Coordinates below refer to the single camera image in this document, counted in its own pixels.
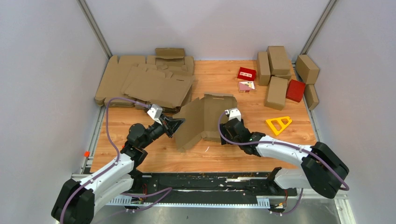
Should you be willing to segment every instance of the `small red box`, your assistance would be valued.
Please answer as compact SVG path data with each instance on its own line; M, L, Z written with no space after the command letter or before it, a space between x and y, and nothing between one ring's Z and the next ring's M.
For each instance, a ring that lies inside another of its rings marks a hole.
M237 78L254 81L256 78L256 70L240 67Z
M305 83L292 79L287 87L286 98L300 102L303 99L304 89Z

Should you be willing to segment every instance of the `gray wall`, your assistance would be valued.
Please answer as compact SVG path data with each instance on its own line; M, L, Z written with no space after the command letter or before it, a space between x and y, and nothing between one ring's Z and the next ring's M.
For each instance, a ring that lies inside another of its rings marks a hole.
M113 54L182 47L196 59L252 59L284 45L295 59L328 0L87 0Z
M82 162L106 57L75 0L0 2L1 223L54 223Z
M342 0L308 55L320 67L314 116L350 168L358 224L394 223L396 1Z

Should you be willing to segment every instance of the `yellow plastic bracket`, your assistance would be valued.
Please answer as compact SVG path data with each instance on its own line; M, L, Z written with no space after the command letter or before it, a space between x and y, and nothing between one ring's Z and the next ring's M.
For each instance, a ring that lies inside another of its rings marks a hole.
M280 130L277 130L274 124L272 123L273 121L278 122L278 124L281 126ZM273 119L267 119L265 120L265 123L267 123L268 127L274 132L275 136L279 135L281 132L284 131L289 124L291 124L292 120L290 119L289 116L286 117L280 117L280 118L273 118Z

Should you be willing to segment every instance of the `wood grain surface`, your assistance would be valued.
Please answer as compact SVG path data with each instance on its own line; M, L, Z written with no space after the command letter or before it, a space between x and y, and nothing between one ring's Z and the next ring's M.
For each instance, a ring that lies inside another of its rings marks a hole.
M262 132L279 140L296 144L315 144L315 135L304 101L300 103L286 99L282 111L264 107L267 86L255 85L257 91L239 93L236 78L239 67L257 69L256 61L196 61L196 80L192 86L192 99L202 98L205 92L233 94L238 101L245 126L251 132ZM293 122L278 136L265 124L266 119L290 116ZM109 111L110 137L120 149L132 124L151 125L153 120L135 108L111 107ZM110 145L104 120L91 172L95 172L116 156ZM163 135L146 148L148 156L138 167L141 172L229 172L229 171L272 171L275 167L295 168L293 165L273 158L247 155L238 146L221 146L216 142L201 140L185 153L176 150L175 140Z

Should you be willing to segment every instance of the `metal post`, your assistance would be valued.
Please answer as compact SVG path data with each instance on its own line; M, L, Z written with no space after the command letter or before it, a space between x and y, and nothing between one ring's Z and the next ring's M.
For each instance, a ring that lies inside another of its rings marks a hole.
M313 29L311 35L309 36L307 42L305 43L301 55L306 55L309 49L311 48L311 45L313 41L315 40L316 36L318 35L319 31L323 27L324 22L327 20L329 17L330 13L332 12L335 4L337 3L338 0L330 0L329 3L327 4L325 10L323 11L322 15L320 16L318 22L316 23L315 28Z
M89 10L89 7L86 3L85 0L77 0L77 3L80 5L81 10L83 11L89 25L92 28L92 31L94 32L94 34L96 35L96 38L98 39L103 51L105 52L106 56L108 59L110 59L112 55L109 46L107 45L105 38L103 37L102 33L100 32L100 29L98 27L98 25L96 24L95 19L92 16L91 11Z

